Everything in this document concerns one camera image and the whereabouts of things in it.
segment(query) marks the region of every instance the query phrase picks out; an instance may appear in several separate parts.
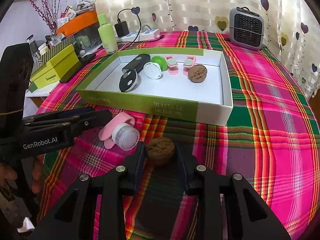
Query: silver bolt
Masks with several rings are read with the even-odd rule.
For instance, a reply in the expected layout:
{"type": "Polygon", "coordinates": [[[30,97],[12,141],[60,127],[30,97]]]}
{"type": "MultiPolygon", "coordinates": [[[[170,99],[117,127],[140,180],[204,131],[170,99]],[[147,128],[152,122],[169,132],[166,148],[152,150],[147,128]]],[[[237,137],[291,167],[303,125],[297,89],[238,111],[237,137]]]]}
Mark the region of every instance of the silver bolt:
{"type": "Polygon", "coordinates": [[[88,175],[88,174],[82,174],[82,175],[79,177],[79,179],[80,179],[81,181],[86,181],[87,179],[89,179],[89,175],[88,175]]]}
{"type": "Polygon", "coordinates": [[[123,172],[123,171],[125,171],[125,167],[120,165],[120,166],[116,167],[116,171],[123,172]]]}
{"type": "Polygon", "coordinates": [[[242,175],[239,174],[239,173],[235,173],[235,174],[233,174],[233,178],[236,179],[236,180],[241,180],[242,179],[242,175]]]}
{"type": "Polygon", "coordinates": [[[206,170],[206,167],[203,166],[203,165],[198,165],[198,166],[197,166],[197,170],[198,170],[198,171],[205,171],[205,170],[206,170]]]}

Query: heart-patterned curtain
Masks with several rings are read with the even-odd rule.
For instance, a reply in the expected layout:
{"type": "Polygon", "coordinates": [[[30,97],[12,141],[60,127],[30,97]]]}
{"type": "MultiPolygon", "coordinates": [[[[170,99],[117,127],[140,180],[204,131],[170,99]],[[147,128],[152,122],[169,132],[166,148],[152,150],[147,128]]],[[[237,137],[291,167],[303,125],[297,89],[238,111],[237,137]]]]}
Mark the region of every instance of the heart-patterned curtain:
{"type": "MultiPolygon", "coordinates": [[[[319,88],[320,27],[304,0],[96,0],[97,13],[107,13],[111,24],[124,8],[139,12],[143,25],[161,31],[229,33],[229,12],[248,7],[264,18],[263,43],[292,73],[309,99],[319,88]]],[[[139,29],[129,10],[120,14],[130,31],[139,29]]]]}

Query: gray space heater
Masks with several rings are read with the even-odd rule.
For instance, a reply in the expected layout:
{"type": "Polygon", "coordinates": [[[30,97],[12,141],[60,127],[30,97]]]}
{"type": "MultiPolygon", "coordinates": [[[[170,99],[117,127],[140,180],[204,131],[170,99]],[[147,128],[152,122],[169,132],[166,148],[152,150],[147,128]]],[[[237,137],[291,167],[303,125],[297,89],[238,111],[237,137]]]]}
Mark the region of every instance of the gray space heater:
{"type": "Polygon", "coordinates": [[[264,33],[263,18],[247,7],[234,8],[229,16],[230,41],[240,47],[259,50],[264,33]]]}

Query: orange box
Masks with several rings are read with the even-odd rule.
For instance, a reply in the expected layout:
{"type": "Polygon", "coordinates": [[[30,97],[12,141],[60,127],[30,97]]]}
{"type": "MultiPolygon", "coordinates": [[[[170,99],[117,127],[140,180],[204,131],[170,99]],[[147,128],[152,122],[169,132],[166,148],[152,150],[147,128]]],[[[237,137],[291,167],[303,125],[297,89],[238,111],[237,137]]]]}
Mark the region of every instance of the orange box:
{"type": "Polygon", "coordinates": [[[66,24],[58,28],[56,32],[57,34],[62,33],[64,36],[68,37],[96,22],[98,22],[96,11],[85,12],[68,21],[66,24]]]}

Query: clear plastic cap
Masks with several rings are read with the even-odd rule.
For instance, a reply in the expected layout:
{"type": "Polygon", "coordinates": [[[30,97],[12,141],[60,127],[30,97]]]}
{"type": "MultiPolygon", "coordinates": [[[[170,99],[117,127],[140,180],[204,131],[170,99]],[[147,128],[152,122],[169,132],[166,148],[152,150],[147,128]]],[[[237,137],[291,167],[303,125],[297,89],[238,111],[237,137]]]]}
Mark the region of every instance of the clear plastic cap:
{"type": "Polygon", "coordinates": [[[135,147],[139,141],[140,133],[128,123],[121,123],[112,132],[112,140],[124,151],[135,147]]]}

